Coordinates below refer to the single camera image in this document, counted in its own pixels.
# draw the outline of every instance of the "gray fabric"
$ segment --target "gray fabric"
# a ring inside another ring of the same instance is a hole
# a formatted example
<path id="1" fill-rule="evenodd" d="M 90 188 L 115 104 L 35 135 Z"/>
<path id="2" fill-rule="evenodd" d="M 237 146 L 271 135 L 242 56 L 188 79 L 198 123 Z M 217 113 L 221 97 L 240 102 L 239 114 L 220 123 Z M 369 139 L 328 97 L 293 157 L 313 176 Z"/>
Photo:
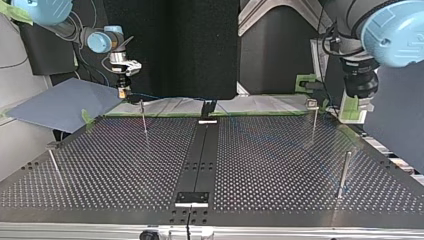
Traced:
<path id="1" fill-rule="evenodd" d="M 268 112 L 298 112 L 306 111 L 305 95 L 280 95 L 280 96 L 249 96 L 235 97 L 233 100 L 218 101 L 215 113 L 268 113 Z M 203 101 L 189 98 L 168 98 L 145 103 L 147 115 L 170 114 L 200 114 Z M 108 115 L 134 115 L 141 114 L 140 105 L 122 103 Z"/>
<path id="2" fill-rule="evenodd" d="M 95 118 L 120 102 L 116 89 L 72 78 L 13 108 L 7 115 L 73 133 L 85 125 L 84 109 Z"/>
<path id="3" fill-rule="evenodd" d="M 364 129 L 424 173 L 424 62 L 407 68 L 380 68 L 380 89 Z"/>

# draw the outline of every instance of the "black acoustic foam panel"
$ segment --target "black acoustic foam panel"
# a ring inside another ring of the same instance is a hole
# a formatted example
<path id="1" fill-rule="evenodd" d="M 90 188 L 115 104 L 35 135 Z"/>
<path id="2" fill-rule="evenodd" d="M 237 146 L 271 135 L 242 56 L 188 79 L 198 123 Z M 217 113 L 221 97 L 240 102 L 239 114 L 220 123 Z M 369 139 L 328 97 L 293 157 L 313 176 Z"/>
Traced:
<path id="1" fill-rule="evenodd" d="M 238 0 L 104 0 L 128 55 L 143 64 L 134 92 L 231 99 L 239 78 Z"/>
<path id="2" fill-rule="evenodd" d="M 251 94 L 294 93 L 297 75 L 314 73 L 317 35 L 294 9 L 272 9 L 242 37 L 241 84 Z"/>

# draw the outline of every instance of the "metal bracket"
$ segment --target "metal bracket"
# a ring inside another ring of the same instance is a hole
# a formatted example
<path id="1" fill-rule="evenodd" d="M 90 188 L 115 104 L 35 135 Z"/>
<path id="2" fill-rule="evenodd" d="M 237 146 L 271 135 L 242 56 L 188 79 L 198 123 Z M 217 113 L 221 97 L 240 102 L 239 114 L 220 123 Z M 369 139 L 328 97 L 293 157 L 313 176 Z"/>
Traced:
<path id="1" fill-rule="evenodd" d="M 280 6 L 293 8 L 318 30 L 322 11 L 322 5 L 318 0 L 251 0 L 239 15 L 239 36 L 243 36 L 271 9 Z M 324 33 L 331 24 L 331 19 L 324 12 L 319 32 Z"/>
<path id="2" fill-rule="evenodd" d="M 209 193 L 207 192 L 181 192 L 178 193 L 175 207 L 207 208 Z"/>

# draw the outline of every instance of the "blue cloth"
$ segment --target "blue cloth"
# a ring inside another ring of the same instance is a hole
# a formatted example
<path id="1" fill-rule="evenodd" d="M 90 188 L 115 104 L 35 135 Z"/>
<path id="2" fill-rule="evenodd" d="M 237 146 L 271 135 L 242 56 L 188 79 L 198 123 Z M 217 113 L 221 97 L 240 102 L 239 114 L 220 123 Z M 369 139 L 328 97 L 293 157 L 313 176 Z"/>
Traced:
<path id="1" fill-rule="evenodd" d="M 69 79 L 10 110 L 7 115 L 51 129 L 74 133 L 85 125 L 82 110 L 91 118 L 103 115 L 121 102 L 118 90 Z"/>

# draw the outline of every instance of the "mounting hole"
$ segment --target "mounting hole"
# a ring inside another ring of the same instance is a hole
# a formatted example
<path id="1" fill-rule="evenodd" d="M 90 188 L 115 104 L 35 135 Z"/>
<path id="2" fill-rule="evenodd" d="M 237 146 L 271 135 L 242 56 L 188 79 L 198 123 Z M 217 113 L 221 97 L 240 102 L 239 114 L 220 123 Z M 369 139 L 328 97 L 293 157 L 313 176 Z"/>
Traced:
<path id="1" fill-rule="evenodd" d="M 386 47 L 389 46 L 392 43 L 392 41 L 390 41 L 389 39 L 385 38 L 383 39 L 383 41 L 381 41 L 381 46 Z"/>

